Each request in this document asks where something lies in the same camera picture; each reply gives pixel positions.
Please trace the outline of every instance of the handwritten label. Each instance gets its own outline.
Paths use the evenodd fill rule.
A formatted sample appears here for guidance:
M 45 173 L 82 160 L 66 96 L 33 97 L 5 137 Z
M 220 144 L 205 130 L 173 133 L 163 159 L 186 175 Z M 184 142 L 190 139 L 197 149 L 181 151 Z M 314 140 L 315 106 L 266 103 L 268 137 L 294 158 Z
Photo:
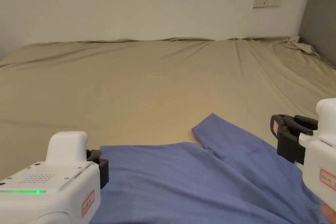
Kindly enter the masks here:
M 330 174 L 329 172 L 321 169 L 320 170 L 320 180 L 322 183 L 326 184 L 328 187 L 331 187 L 336 191 L 336 177 Z
M 84 200 L 82 204 L 82 217 L 86 214 L 86 212 L 89 210 L 90 206 L 92 206 L 94 201 L 95 201 L 95 191 L 93 190 L 89 194 L 89 196 L 87 196 L 87 198 Z
M 274 124 L 273 124 L 273 130 L 274 130 L 274 132 L 275 132 L 275 134 L 276 135 L 278 135 L 278 124 L 277 124 L 277 122 L 274 120 Z

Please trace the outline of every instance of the finger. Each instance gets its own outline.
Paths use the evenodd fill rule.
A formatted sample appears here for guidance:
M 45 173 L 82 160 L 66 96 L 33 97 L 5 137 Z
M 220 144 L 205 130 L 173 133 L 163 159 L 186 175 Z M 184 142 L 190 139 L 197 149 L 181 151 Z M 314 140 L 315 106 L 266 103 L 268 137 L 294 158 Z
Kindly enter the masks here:
M 321 207 L 323 215 L 328 219 L 330 224 L 336 224 L 336 212 L 332 210 L 329 206 L 323 205 Z

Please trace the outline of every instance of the blue shirt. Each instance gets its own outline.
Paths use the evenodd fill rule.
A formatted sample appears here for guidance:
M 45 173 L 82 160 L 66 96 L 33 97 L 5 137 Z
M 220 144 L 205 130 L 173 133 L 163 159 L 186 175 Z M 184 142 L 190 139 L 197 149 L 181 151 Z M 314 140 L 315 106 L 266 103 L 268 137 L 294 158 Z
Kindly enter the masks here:
M 296 165 L 211 114 L 194 143 L 102 146 L 110 182 L 91 223 L 324 223 Z

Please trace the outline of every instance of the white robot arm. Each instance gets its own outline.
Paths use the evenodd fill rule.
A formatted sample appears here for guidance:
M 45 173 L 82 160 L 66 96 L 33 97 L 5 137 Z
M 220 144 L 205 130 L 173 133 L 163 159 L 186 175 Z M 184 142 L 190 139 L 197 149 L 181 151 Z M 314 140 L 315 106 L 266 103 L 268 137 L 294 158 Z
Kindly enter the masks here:
M 319 121 L 296 115 L 273 115 L 270 128 L 277 153 L 303 172 L 305 185 L 336 211 L 336 98 L 318 102 Z
M 87 151 L 85 132 L 59 132 L 49 142 L 45 162 L 0 181 L 3 223 L 87 224 L 108 182 L 108 161 Z

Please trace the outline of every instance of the bed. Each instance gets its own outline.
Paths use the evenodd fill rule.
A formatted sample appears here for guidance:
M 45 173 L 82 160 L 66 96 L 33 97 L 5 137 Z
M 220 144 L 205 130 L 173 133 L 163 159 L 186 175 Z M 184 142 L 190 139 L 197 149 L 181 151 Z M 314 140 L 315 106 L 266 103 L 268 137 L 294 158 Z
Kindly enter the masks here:
M 271 145 L 273 114 L 316 118 L 336 71 L 297 39 L 31 44 L 0 61 L 0 179 L 44 160 L 50 137 L 101 145 L 197 142 L 212 112 Z

